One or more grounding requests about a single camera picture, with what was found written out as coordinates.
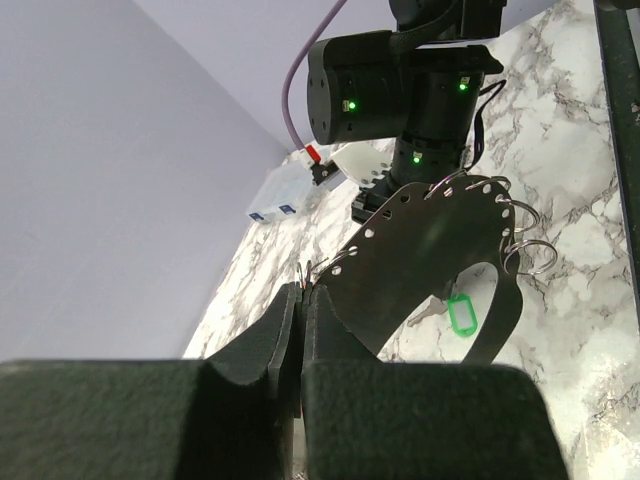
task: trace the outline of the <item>curved metal bracket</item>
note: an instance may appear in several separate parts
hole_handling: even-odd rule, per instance
[[[515,252],[505,271],[500,252],[505,237],[513,241],[515,214],[496,202],[509,198],[500,183],[467,189],[486,179],[460,176],[431,192],[419,183],[403,187],[343,248],[356,253],[341,256],[319,278],[340,320],[373,353],[428,296],[477,263],[496,267],[498,286],[464,361],[491,363],[515,329],[522,312],[520,257]]]

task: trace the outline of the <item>wire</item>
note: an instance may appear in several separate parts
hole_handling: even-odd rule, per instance
[[[486,88],[480,90],[480,96],[486,95],[493,91],[493,95],[489,97],[489,99],[482,104],[482,106],[476,112],[476,118],[474,120],[474,140],[473,140],[473,161],[471,165],[465,167],[465,170],[471,170],[475,167],[480,159],[482,158],[482,154],[484,153],[484,121],[482,120],[482,114],[484,113],[484,109],[489,103],[498,96],[498,94],[502,91],[504,86],[507,84],[506,80],[500,80],[499,82],[493,83]]]
[[[342,9],[342,7],[344,7],[345,3],[347,3],[347,0],[338,0],[335,3],[335,5],[331,8],[331,10],[329,10],[329,13],[327,13],[327,16],[324,17],[324,19],[320,22],[320,25],[318,25],[315,31],[311,34],[311,37],[309,37],[309,40],[307,40],[307,43],[304,44],[304,46],[302,47],[302,50],[300,50],[300,53],[298,53],[298,56],[293,61],[293,64],[291,65],[291,68],[289,69],[289,72],[287,73],[287,76],[284,79],[284,85],[282,86],[282,99],[281,99],[282,116],[284,117],[284,123],[287,126],[287,130],[289,131],[291,140],[293,140],[293,144],[296,146],[296,149],[298,150],[305,150],[305,145],[302,139],[300,138],[300,135],[298,135],[298,132],[296,131],[296,127],[293,124],[293,120],[291,119],[291,111],[289,109],[289,92],[291,90],[291,83],[293,82],[293,77],[298,71],[298,68],[300,68],[300,64],[309,53],[309,50],[311,50],[311,47],[313,46],[313,44],[318,41],[318,38],[320,38],[320,35],[322,35],[322,33],[327,29],[329,24],[333,21],[335,16],[338,14],[338,12]]]

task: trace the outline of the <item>metal key ring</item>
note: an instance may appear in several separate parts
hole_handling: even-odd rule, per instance
[[[329,260],[331,260],[329,257],[325,257],[324,260],[320,260],[318,263],[316,263],[315,265],[313,265],[311,267],[311,273],[315,273],[315,271],[321,267],[322,265],[324,265],[325,263],[327,263]]]
[[[518,227],[514,230],[514,233],[528,232],[529,230],[533,230],[538,225],[540,225],[540,220],[541,220],[540,214],[531,205],[526,204],[524,202],[520,202],[519,200],[514,200],[512,198],[499,198],[499,197],[500,196],[496,198],[496,203],[506,203],[507,205],[511,205],[512,207],[520,207],[523,210],[527,211],[531,215],[531,217],[533,217],[533,224],[531,224],[528,227]]]
[[[474,188],[484,187],[485,185],[489,185],[491,183],[504,183],[505,190],[511,190],[511,180],[507,177],[491,177],[486,180],[482,180],[481,182],[474,183],[473,185],[469,185],[465,190],[473,190]]]
[[[304,275],[302,273],[302,265],[300,264],[300,262],[298,262],[296,269],[298,272],[298,279],[300,280],[300,286],[302,288],[305,288]]]
[[[540,267],[539,270],[536,270],[535,272],[518,272],[518,275],[530,275],[532,277],[536,275],[542,275],[543,273],[548,272],[555,266],[555,264],[558,261],[558,250],[556,250],[556,247],[551,245],[549,242],[545,242],[544,240],[525,240],[523,242],[514,243],[513,245],[510,245],[507,248],[505,248],[504,253],[506,253],[507,256],[502,262],[502,268],[504,268],[504,271],[509,273],[509,270],[507,269],[507,264],[509,263],[509,260],[513,255],[515,255],[517,252],[519,252],[524,248],[530,247],[531,245],[540,245],[542,247],[548,247],[549,249],[551,249],[551,253],[553,254],[552,258],[547,263],[545,263],[542,267]]]
[[[451,180],[454,180],[462,175],[466,175],[467,171],[466,170],[456,170],[455,172],[453,172],[451,175],[447,175],[446,177],[444,177],[442,180],[440,180],[438,183],[436,183],[431,190],[429,190],[429,193],[427,193],[427,196],[424,197],[425,200],[429,200],[433,194],[445,183],[449,183]]]
[[[358,247],[357,246],[352,246],[349,250],[340,250],[338,253],[336,253],[335,257],[333,257],[333,260],[331,260],[331,262],[329,262],[329,264],[324,267],[322,270],[320,270],[320,272],[318,272],[318,274],[316,275],[317,278],[320,278],[322,275],[324,275],[324,273],[333,268],[340,260],[347,258],[347,257],[354,257],[358,254]],[[320,262],[317,266],[322,265],[326,260],[323,260],[322,262]]]

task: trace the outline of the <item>black metal plate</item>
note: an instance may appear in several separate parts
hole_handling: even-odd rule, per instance
[[[329,289],[340,320],[372,352],[377,354],[428,296],[483,262],[498,270],[498,286],[465,361],[491,362],[512,333],[522,311],[515,273],[520,259],[515,254],[509,263],[512,273],[506,273],[500,245],[505,229],[513,240],[515,215],[512,207],[496,203],[499,195],[509,198],[501,184],[492,183],[490,193],[482,187],[466,190],[483,180],[487,178],[454,179],[428,200],[426,185],[403,187],[346,244],[344,250],[357,253],[318,280]],[[503,218],[505,210],[509,214]]]
[[[596,8],[613,148],[640,319],[640,67],[626,12]]]

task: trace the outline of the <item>black cable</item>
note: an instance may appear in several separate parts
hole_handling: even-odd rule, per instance
[[[468,167],[464,167],[465,170],[471,170],[478,164],[478,162],[482,158],[482,154],[484,153],[484,121],[482,120],[482,114],[485,107],[498,96],[498,94],[502,91],[506,84],[506,80],[500,80],[499,82],[491,84],[488,87],[480,90],[480,96],[486,95],[493,90],[495,90],[495,92],[493,92],[493,95],[491,95],[489,99],[484,102],[476,112],[476,117],[473,121],[473,130],[475,135],[475,138],[473,140],[473,161],[471,162],[471,165],[469,165]]]

